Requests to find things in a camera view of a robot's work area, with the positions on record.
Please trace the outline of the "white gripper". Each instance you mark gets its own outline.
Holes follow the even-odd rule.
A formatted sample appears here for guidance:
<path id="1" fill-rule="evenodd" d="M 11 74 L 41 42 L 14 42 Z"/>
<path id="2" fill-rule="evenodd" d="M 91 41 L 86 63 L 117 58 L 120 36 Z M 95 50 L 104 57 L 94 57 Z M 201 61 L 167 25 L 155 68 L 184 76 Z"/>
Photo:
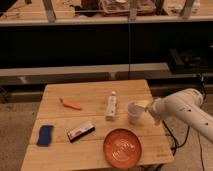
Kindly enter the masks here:
<path id="1" fill-rule="evenodd" d="M 160 99 L 151 100 L 139 100 L 135 103 L 137 106 L 147 108 L 156 125 L 160 124 L 162 120 L 162 101 Z"/>

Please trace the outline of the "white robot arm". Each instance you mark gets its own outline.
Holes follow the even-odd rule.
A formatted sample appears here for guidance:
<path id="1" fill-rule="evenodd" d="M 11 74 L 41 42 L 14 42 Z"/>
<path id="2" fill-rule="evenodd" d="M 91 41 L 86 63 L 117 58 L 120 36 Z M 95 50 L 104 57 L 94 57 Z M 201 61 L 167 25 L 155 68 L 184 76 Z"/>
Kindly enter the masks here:
<path id="1" fill-rule="evenodd" d="M 197 89 L 187 88 L 163 98 L 137 101 L 136 105 L 148 112 L 156 125 L 176 117 L 213 143 L 213 116 L 201 108 L 203 102 Z"/>

